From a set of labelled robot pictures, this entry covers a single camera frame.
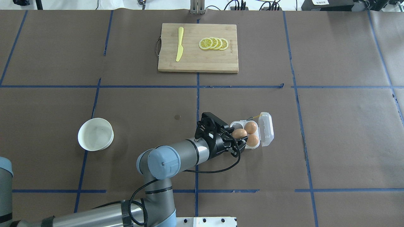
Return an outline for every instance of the knife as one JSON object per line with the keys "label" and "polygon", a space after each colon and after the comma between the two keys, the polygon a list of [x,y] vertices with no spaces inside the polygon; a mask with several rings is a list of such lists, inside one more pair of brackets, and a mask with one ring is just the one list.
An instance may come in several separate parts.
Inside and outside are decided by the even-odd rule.
{"label": "knife", "polygon": [[178,28],[178,50],[177,50],[177,59],[176,62],[179,62],[179,60],[182,57],[182,52],[184,51],[184,48],[182,47],[182,36],[184,34],[184,28],[179,27]]}

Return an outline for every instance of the brown egg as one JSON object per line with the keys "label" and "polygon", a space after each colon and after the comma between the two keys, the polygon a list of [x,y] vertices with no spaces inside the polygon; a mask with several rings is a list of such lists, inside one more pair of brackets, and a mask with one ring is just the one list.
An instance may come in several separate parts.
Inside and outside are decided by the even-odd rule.
{"label": "brown egg", "polygon": [[258,136],[250,135],[247,139],[247,145],[250,147],[255,147],[258,144]]}
{"label": "brown egg", "polygon": [[248,134],[254,134],[257,130],[257,124],[255,122],[249,122],[244,125],[244,129],[247,131]]}
{"label": "brown egg", "polygon": [[247,132],[244,129],[239,128],[239,129],[234,130],[231,135],[236,139],[240,139],[240,138],[246,137]]}

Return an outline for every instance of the knife handle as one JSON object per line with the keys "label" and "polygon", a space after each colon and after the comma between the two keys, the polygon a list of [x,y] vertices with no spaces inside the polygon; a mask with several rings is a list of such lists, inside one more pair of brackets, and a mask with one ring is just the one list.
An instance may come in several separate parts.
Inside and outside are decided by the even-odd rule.
{"label": "knife handle", "polygon": [[178,46],[182,46],[182,36],[184,35],[184,28],[178,28]]}

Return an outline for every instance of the white label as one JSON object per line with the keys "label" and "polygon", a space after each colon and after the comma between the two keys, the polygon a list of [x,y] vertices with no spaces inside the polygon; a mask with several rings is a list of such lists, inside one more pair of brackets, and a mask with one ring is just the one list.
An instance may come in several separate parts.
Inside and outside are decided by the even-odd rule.
{"label": "white label", "polygon": [[322,5],[329,5],[328,0],[311,0],[314,5],[322,6]]}

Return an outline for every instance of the wooden cutting board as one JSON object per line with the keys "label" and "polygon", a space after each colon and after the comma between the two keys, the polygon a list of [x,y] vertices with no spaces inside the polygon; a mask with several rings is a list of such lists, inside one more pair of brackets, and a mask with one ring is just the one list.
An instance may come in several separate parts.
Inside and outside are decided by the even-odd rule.
{"label": "wooden cutting board", "polygon": [[[182,57],[176,62],[178,28],[184,28]],[[226,50],[202,50],[199,41],[216,37],[229,41]],[[237,26],[225,24],[164,23],[161,29],[161,50],[158,71],[238,73]]]}

